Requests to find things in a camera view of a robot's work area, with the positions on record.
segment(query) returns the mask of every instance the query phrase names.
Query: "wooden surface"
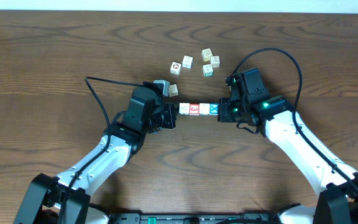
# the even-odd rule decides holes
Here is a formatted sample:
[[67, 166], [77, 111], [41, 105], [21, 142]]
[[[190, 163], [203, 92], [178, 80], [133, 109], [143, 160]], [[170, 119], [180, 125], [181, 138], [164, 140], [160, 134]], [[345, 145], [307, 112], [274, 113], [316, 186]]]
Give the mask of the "wooden surface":
[[[105, 129], [83, 78], [92, 75], [178, 85], [172, 102], [217, 102], [224, 77], [248, 53], [289, 51], [303, 69], [299, 112], [331, 150], [358, 170], [358, 15], [0, 11], [0, 223], [11, 223], [30, 181], [55, 175], [92, 150]], [[204, 78], [201, 50], [221, 58]], [[191, 70], [169, 73], [194, 57]], [[259, 67], [271, 94], [294, 99], [296, 70], [279, 53]], [[110, 117], [132, 87], [92, 83]], [[215, 116], [179, 116], [177, 127], [146, 137], [138, 155], [92, 198], [115, 210], [243, 212], [316, 195], [277, 146]]]

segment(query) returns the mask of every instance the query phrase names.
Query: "white cube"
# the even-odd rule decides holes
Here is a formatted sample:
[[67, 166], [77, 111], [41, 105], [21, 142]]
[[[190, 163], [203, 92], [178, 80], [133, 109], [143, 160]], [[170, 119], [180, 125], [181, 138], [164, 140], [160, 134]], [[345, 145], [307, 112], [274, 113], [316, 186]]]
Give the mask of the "white cube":
[[177, 85], [176, 84], [170, 85], [169, 86], [169, 97], [177, 96], [177, 95], [179, 95]]
[[179, 75], [180, 70], [181, 70], [181, 64], [179, 64], [177, 62], [172, 62], [171, 73], [175, 74], [175, 75]]
[[179, 113], [180, 114], [189, 114], [190, 104], [189, 103], [179, 103]]
[[193, 58], [185, 55], [182, 62], [183, 68], [191, 68], [191, 64], [193, 64]]
[[221, 60], [219, 56], [212, 56], [211, 57], [211, 65], [213, 68], [218, 68], [221, 64]]
[[209, 103], [200, 103], [200, 115], [209, 115]]
[[203, 74], [204, 74], [205, 77], [214, 75], [214, 70], [212, 69], [211, 64], [203, 65]]
[[204, 62], [207, 62], [211, 59], [212, 51], [211, 49], [204, 49], [203, 51], [201, 51], [201, 55], [203, 56]]

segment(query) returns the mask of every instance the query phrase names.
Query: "wire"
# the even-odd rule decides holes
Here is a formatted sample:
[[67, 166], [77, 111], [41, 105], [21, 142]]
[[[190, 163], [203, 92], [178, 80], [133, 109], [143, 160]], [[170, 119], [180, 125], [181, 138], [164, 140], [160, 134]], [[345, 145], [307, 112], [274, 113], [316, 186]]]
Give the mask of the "wire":
[[236, 224], [236, 223], [242, 223], [242, 224], [278, 224], [278, 222], [273, 221], [265, 221], [265, 220], [250, 220], [250, 219], [237, 219], [237, 220], [224, 220], [221, 222], [218, 222], [216, 224]]
[[[107, 79], [103, 79], [103, 78], [95, 78], [95, 77], [85, 77], [85, 83], [88, 86], [89, 90], [91, 90], [92, 95], [94, 96], [95, 100], [99, 103], [99, 106], [103, 112], [104, 118], [106, 120], [107, 123], [107, 130], [108, 130], [108, 138], [107, 138], [107, 142], [106, 145], [103, 147], [103, 149], [97, 153], [97, 155], [95, 155], [94, 157], [92, 157], [92, 159], [90, 159], [86, 164], [84, 164], [78, 171], [75, 172], [74, 177], [71, 179], [70, 183], [68, 184], [67, 187], [67, 192], [65, 194], [65, 197], [63, 199], [62, 202], [62, 206], [60, 207], [60, 211], [59, 211], [59, 219], [58, 219], [58, 223], [61, 224], [63, 222], [63, 215], [65, 213], [65, 209], [66, 209], [66, 203], [68, 200], [68, 196], [70, 193], [71, 188], [74, 185], [74, 182], [77, 180], [77, 178], [81, 175], [81, 173], [93, 162], [95, 161], [100, 155], [102, 155], [104, 152], [107, 151], [109, 145], [110, 145], [110, 140], [111, 140], [111, 125], [110, 125], [110, 120], [109, 120], [109, 116], [107, 115], [106, 109], [104, 108], [101, 100], [99, 99], [98, 95], [96, 94], [96, 92], [93, 90], [91, 84], [89, 83], [89, 80], [97, 80], [97, 81], [101, 81], [101, 82], [108, 82], [108, 83], [114, 83], [114, 84], [119, 84], [119, 85], [129, 85], [129, 86], [142, 86], [140, 84], [135, 84], [135, 83], [126, 83], [126, 82], [119, 82], [119, 81], [113, 81], [113, 80], [107, 80]], [[121, 117], [121, 115], [123, 115], [126, 111], [121, 111], [118, 112], [114, 119], [112, 120], [111, 124], [115, 124], [116, 121]]]
[[298, 91], [296, 93], [296, 98], [295, 98], [295, 102], [294, 102], [294, 106], [293, 106], [293, 111], [292, 111], [292, 121], [293, 124], [295, 126], [296, 131], [302, 136], [302, 138], [309, 144], [309, 146], [324, 160], [328, 163], [328, 165], [330, 165], [333, 170], [335, 170], [341, 177], [343, 177], [343, 179], [345, 179], [350, 186], [358, 192], [358, 186], [356, 186], [355, 183], [353, 183], [352, 179], [350, 179], [338, 166], [335, 162], [333, 162], [332, 160], [330, 160], [326, 155], [324, 155], [307, 137], [306, 135], [301, 131], [301, 128], [298, 125], [298, 122], [296, 122], [296, 108], [298, 106], [298, 102], [299, 102], [299, 97], [301, 96], [301, 89], [302, 89], [302, 71], [301, 68], [298, 64], [298, 62], [295, 60], [294, 57], [292, 57], [292, 55], [290, 55], [288, 52], [286, 52], [285, 50], [282, 49], [278, 49], [278, 48], [274, 48], [274, 47], [269, 47], [269, 48], [265, 48], [265, 49], [260, 49], [260, 50], [256, 50], [254, 52], [252, 52], [251, 54], [247, 55], [244, 59], [241, 60], [241, 62], [238, 64], [238, 66], [236, 67], [236, 69], [234, 69], [233, 74], [237, 72], [237, 70], [240, 68], [240, 66], [251, 56], [260, 53], [260, 52], [265, 52], [265, 51], [277, 51], [280, 53], [285, 54], [287, 57], [289, 57], [292, 62], [295, 64], [296, 69], [298, 70], [298, 74], [299, 74], [299, 86], [298, 86]]

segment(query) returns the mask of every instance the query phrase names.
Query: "wood grain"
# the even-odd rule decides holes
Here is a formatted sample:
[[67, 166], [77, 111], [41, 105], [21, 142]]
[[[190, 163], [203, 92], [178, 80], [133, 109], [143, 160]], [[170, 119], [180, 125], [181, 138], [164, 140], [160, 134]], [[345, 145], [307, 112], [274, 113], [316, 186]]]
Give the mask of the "wood grain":
[[[201, 50], [221, 57], [204, 78]], [[178, 85], [171, 102], [217, 102], [237, 63], [253, 50], [283, 48], [303, 70], [300, 114], [311, 130], [358, 170], [358, 15], [0, 11], [0, 223], [11, 223], [27, 186], [55, 175], [99, 141], [104, 119], [86, 75]], [[191, 70], [169, 73], [194, 57]], [[272, 94], [293, 100], [296, 70], [278, 53], [259, 67]], [[132, 88], [93, 85], [110, 116]], [[315, 205], [300, 171], [274, 144], [212, 116], [179, 116], [148, 135], [139, 154], [92, 198], [110, 210], [243, 212], [289, 203]]]

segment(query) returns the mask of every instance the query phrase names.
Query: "white backdrop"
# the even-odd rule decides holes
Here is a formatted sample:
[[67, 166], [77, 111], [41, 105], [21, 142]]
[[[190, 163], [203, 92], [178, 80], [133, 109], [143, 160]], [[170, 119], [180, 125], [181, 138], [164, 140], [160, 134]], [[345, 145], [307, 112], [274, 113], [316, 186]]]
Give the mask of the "white backdrop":
[[358, 13], [358, 0], [0, 0], [0, 9]]

